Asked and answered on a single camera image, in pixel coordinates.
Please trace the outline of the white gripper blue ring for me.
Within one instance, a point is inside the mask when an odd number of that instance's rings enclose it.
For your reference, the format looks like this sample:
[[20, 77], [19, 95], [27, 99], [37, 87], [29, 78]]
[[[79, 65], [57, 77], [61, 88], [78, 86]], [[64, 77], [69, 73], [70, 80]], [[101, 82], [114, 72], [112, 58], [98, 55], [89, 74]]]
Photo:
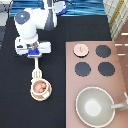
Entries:
[[15, 51], [19, 56], [26, 55], [28, 58], [39, 58], [45, 53], [51, 53], [51, 43], [37, 41], [27, 44], [22, 38], [17, 37], [15, 39]]

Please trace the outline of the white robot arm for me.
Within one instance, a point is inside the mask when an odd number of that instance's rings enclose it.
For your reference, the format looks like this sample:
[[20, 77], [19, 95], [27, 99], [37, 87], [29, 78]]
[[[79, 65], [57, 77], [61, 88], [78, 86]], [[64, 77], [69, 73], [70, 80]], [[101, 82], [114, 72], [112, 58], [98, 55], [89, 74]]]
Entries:
[[18, 55], [40, 57], [51, 52], [49, 41], [40, 42], [37, 30], [51, 31], [57, 26], [57, 16], [66, 12], [65, 0], [43, 0], [42, 8], [25, 8], [15, 17], [15, 26], [19, 36], [15, 39], [15, 51]]

